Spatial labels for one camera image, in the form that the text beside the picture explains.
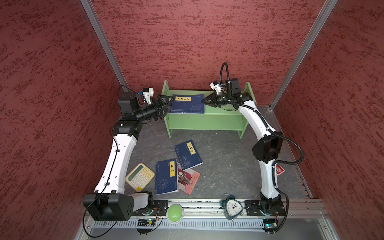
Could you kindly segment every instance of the yellow calculator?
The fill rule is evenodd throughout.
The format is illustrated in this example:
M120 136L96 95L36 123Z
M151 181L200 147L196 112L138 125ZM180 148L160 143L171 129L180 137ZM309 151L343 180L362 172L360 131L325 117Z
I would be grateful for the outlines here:
M137 192L141 192L155 174L144 164L139 163L126 177L125 181Z

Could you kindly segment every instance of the green dome button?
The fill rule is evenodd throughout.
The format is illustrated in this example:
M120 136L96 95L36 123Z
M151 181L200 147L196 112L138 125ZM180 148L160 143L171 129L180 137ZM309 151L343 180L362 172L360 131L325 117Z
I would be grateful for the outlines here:
M167 219L172 224L177 224L183 219L184 211L180 204L173 204L168 208Z

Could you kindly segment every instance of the red wall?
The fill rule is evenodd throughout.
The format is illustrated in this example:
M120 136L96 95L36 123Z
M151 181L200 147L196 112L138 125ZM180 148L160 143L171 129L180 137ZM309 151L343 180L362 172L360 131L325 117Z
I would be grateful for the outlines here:
M342 239L384 239L383 12L339 0L275 108Z
M1 1L0 36L1 238L72 240L118 81L78 0Z
M131 88L210 89L221 64L269 104L324 0L93 0Z

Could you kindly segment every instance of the green shelf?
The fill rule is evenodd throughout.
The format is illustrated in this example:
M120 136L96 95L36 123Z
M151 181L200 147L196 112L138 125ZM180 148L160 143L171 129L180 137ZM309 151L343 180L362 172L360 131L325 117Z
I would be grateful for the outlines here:
M164 81L162 95L198 95L204 94L207 97L213 91L191 91L191 90L170 90L168 82ZM245 84L244 92L253 95L251 84ZM232 106L224 106L227 109L233 109ZM225 130L237 131L241 139L245 129L248 126L247 119L239 111L226 111L222 108L213 108L205 105L204 114L198 113L169 113L164 118L167 127L168 136L172 137L173 130Z

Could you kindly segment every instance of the book cover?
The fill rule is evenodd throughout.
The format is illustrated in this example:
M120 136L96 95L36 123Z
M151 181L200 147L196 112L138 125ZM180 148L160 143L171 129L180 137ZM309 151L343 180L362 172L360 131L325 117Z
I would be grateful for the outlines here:
M176 159L156 162L155 195L178 191Z
M169 113L204 113L204 94L186 96L174 95L175 100L172 102L172 109Z
M188 195L191 195L196 185L200 173L193 169L182 170L181 165L177 162L177 179L179 181L179 189Z
M174 148L182 170L203 164L192 140L177 144Z

